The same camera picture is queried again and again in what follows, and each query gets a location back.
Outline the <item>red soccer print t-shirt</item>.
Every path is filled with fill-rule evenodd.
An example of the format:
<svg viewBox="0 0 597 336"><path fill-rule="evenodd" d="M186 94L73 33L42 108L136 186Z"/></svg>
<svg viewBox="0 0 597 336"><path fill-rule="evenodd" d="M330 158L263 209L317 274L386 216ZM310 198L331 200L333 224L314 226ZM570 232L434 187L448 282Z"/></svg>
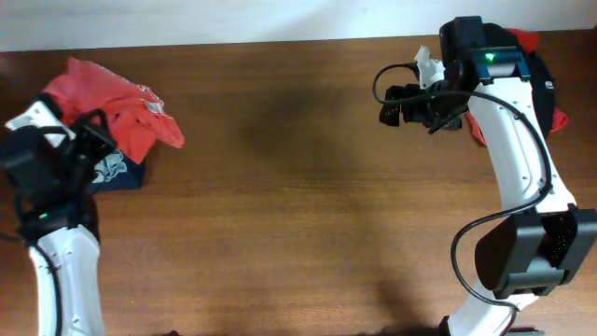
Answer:
<svg viewBox="0 0 597 336"><path fill-rule="evenodd" d="M62 122L69 126L93 110L103 110L118 149L137 164L158 141L175 148L185 144L178 124L150 88L98 63L69 58L66 72L52 79L43 92L58 104Z"/></svg>

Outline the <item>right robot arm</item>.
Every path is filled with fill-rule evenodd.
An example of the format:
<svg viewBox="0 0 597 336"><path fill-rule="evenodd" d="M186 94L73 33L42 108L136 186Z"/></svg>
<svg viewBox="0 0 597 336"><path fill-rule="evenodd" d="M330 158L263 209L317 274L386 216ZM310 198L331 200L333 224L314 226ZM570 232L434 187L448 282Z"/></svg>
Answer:
<svg viewBox="0 0 597 336"><path fill-rule="evenodd" d="M478 282L437 333L512 335L526 306L575 278L596 241L596 213L578 207L549 154L557 109L536 35L465 16L443 24L439 40L439 59L421 47L408 63L414 83L375 93L379 119L430 132L468 120L488 149L501 210L475 247Z"/></svg>

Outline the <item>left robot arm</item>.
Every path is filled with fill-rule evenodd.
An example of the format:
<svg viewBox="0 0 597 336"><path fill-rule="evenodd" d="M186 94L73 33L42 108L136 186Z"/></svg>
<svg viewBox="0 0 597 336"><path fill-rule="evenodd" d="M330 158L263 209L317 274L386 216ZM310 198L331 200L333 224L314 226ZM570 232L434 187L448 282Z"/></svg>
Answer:
<svg viewBox="0 0 597 336"><path fill-rule="evenodd" d="M35 268L41 335L103 335L100 238L90 192L115 141L103 111L72 126L41 103L7 122L1 168L15 190L17 234Z"/></svg>

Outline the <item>light grey crumpled shirt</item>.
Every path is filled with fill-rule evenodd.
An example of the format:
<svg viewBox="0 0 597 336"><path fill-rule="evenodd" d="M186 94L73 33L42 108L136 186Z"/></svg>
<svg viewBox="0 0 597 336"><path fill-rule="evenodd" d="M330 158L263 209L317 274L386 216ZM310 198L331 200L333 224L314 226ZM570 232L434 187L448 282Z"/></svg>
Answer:
<svg viewBox="0 0 597 336"><path fill-rule="evenodd" d="M101 159L94 166L95 178L92 184L107 183L116 176L126 173L128 168L124 159L124 154L118 149Z"/></svg>

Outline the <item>navy blue folded garment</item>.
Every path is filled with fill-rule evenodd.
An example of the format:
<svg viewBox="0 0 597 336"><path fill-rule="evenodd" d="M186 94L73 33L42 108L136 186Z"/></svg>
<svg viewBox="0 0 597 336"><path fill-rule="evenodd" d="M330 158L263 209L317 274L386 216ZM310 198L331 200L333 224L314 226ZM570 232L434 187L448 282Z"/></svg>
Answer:
<svg viewBox="0 0 597 336"><path fill-rule="evenodd" d="M116 176L107 183L92 184L91 182L87 187L87 191L93 194L97 192L140 189L144 184L146 163L137 164L126 156L124 161L128 168L126 173Z"/></svg>

